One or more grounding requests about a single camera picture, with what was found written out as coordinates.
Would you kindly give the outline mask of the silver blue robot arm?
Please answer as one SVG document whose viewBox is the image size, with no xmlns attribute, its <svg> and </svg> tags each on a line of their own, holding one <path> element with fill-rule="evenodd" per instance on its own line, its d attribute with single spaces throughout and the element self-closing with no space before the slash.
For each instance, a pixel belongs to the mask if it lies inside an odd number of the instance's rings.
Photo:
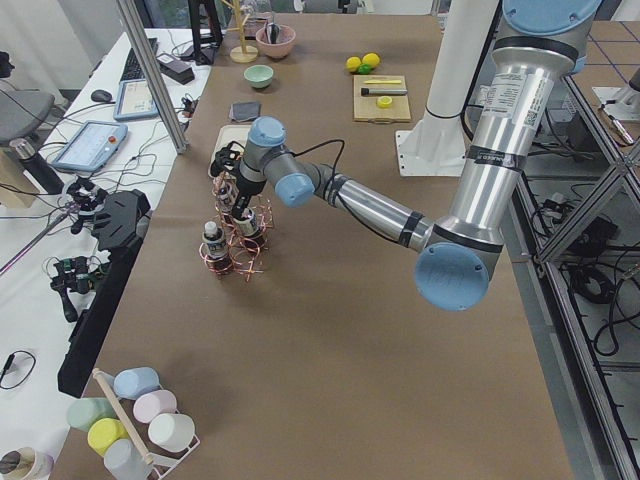
<svg viewBox="0 0 640 480">
<path fill-rule="evenodd" d="M 241 219 L 271 185 L 289 207 L 323 198 L 387 240 L 415 250 L 419 293 L 448 311 L 486 295 L 504 240 L 500 223 L 554 84 L 578 72 L 595 1 L 455 1 L 447 15 L 423 118 L 399 133 L 405 176 L 453 176 L 449 212 L 437 220 L 359 184 L 334 167 L 303 163 L 283 124 L 256 119 L 238 159 L 227 149 L 209 173 L 235 178 Z"/>
</svg>

